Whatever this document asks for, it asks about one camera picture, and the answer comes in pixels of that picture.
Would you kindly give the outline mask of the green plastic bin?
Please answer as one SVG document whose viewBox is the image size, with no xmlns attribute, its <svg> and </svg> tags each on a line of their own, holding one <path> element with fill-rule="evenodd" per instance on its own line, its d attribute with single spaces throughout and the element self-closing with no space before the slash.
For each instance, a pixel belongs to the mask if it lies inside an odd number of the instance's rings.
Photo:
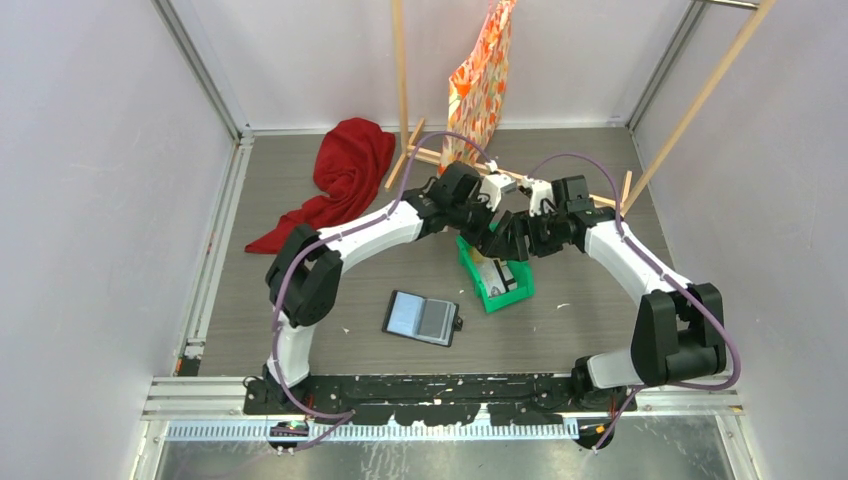
<svg viewBox="0 0 848 480">
<path fill-rule="evenodd" d="M 528 262 L 484 257 L 461 236 L 456 237 L 459 264 L 487 314 L 532 298 L 533 270 Z"/>
</svg>

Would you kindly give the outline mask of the black card holder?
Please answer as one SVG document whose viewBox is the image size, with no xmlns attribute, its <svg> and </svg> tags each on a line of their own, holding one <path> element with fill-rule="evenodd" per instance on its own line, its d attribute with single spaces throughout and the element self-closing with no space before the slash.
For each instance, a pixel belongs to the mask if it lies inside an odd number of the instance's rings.
<svg viewBox="0 0 848 480">
<path fill-rule="evenodd" d="M 393 290 L 382 332 L 449 348 L 455 333 L 463 327 L 457 303 Z"/>
</svg>

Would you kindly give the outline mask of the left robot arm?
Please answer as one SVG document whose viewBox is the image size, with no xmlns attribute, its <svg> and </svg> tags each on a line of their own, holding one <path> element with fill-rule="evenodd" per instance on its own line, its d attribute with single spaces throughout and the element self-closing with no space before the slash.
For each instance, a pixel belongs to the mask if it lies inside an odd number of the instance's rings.
<svg viewBox="0 0 848 480">
<path fill-rule="evenodd" d="M 268 400 L 280 412 L 298 412 L 307 398 L 302 383 L 317 323 L 333 309 L 340 280 L 354 266 L 390 248 L 446 228 L 487 229 L 517 180 L 503 171 L 486 175 L 453 163 L 424 186 L 403 191 L 388 205 L 336 227 L 307 224 L 289 235 L 266 274 L 273 305 L 272 347 L 266 369 Z"/>
</svg>

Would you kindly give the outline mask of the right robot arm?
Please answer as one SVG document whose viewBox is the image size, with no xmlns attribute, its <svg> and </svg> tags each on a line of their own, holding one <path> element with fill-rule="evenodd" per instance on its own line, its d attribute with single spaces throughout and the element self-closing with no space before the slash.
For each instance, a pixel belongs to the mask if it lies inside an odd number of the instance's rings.
<svg viewBox="0 0 848 480">
<path fill-rule="evenodd" d="M 573 245 L 601 264 L 638 307 L 629 347 L 575 362 L 570 392 L 577 406 L 596 410 L 611 391 L 682 385 L 725 369 L 716 287 L 691 283 L 645 251 L 614 208 L 594 204 L 582 176 L 547 182 L 494 174 L 485 178 L 480 195 L 494 210 L 514 191 L 528 197 L 529 207 L 505 213 L 498 223 L 504 257 L 544 257 Z"/>
</svg>

